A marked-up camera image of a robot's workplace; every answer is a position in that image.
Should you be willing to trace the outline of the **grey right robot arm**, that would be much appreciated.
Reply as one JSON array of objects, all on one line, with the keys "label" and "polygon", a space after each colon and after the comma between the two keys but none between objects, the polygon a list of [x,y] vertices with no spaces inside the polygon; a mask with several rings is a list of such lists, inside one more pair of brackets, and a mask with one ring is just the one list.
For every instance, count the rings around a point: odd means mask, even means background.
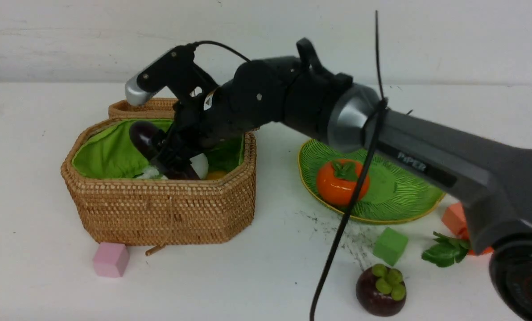
[{"label": "grey right robot arm", "polygon": [[129,103],[145,103],[163,87],[179,100],[150,159],[161,171],[270,122],[342,153],[378,153],[461,202],[473,250],[494,249],[494,288],[532,321],[532,149],[392,111],[382,93],[325,69],[306,38],[296,44],[298,57],[246,60],[223,85],[194,63],[199,45],[170,49],[127,85]]}]

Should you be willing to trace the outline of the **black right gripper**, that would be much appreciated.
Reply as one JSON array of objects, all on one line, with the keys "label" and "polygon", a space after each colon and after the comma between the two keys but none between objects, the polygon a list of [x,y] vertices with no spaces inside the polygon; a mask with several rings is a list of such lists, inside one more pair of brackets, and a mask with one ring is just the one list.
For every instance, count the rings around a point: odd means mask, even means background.
[{"label": "black right gripper", "polygon": [[158,129],[150,141],[150,164],[170,180],[200,180],[189,159],[192,152],[203,152],[248,132],[248,85],[180,82],[170,86],[178,107],[170,130]]}]

